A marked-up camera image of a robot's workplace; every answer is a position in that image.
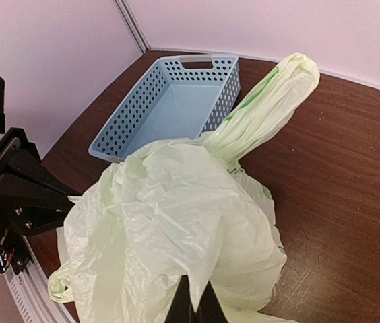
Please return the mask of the left aluminium frame post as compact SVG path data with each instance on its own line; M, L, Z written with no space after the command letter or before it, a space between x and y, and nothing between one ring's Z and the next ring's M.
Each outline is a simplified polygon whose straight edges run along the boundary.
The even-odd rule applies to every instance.
M113 0L119 13L121 14L126 26L128 27L137 47L142 54L151 50L151 47L144 35L144 32L140 28L134 13L132 12L128 2L126 0Z

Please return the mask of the left circuit board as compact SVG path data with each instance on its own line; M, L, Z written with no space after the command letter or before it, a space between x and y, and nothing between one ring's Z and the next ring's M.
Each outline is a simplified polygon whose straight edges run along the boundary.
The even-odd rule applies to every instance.
M0 254L0 274L4 274L9 269L12 269L14 274L17 275L21 272L21 267L22 261L15 249Z

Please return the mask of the light green plastic bag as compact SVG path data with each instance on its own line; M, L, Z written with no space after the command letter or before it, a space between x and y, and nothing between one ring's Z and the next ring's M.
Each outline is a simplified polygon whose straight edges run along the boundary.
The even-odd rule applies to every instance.
M74 303L81 322L164 322L187 275L193 314L210 282L228 322L276 322L261 309L287 256L270 192L239 160L276 135L319 80L313 60L289 55L215 131L147 144L105 169L72 199L49 298Z

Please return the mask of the light blue perforated basket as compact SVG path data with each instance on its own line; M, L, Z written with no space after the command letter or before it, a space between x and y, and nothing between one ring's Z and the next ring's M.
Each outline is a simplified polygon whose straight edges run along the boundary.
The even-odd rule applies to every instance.
M120 162L153 141L196 139L230 114L240 90L236 55L157 59L116 107L88 153Z

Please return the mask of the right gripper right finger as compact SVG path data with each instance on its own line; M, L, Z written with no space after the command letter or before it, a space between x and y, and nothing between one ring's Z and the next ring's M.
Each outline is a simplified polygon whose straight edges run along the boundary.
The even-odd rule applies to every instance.
M194 312L193 322L228 323L210 282L203 292L199 307Z

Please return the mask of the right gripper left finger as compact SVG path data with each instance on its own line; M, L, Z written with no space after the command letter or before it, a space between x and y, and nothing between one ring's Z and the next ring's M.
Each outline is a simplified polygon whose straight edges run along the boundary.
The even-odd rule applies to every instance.
M193 322L193 306L190 300L189 279L183 275L179 281L165 323Z

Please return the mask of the front aluminium rail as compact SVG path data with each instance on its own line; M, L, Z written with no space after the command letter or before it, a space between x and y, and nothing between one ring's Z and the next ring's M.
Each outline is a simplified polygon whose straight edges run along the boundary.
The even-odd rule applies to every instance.
M18 274L8 269L4 274L22 320L31 323L76 323L62 303L55 303L49 298L47 277L25 237L23 237L23 242L31 257L26 268Z

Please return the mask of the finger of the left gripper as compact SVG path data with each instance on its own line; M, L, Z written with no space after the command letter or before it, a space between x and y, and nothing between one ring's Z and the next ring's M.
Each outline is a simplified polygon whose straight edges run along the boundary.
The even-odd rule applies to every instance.
M10 228L22 236L38 234L62 227L64 220L74 206L67 197L62 201L16 201L6 207Z
M29 151L11 146L0 160L0 199L67 202L80 193L62 183Z

